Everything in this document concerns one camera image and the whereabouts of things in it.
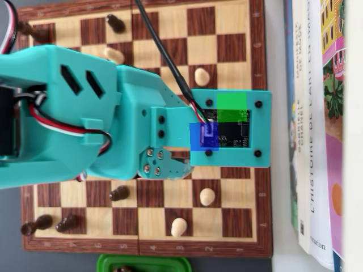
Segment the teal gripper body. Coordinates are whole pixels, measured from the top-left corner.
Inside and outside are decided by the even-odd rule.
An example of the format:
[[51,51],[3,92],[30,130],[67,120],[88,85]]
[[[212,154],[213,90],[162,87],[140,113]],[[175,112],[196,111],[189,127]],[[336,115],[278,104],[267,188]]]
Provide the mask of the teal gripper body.
[[190,107],[167,107],[167,86],[157,74],[117,67],[121,100],[116,110],[116,178],[138,174],[147,147],[188,147]]

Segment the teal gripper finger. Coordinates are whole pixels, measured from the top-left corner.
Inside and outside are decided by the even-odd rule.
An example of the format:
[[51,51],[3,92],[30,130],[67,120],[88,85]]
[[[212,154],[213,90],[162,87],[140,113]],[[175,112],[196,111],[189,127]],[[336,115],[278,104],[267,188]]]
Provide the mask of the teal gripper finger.
[[167,87],[167,107],[188,107],[189,102],[184,101],[180,96],[178,96],[174,91]]
[[140,154],[138,175],[149,180],[183,179],[194,170],[189,152],[170,151],[163,147],[147,147]]

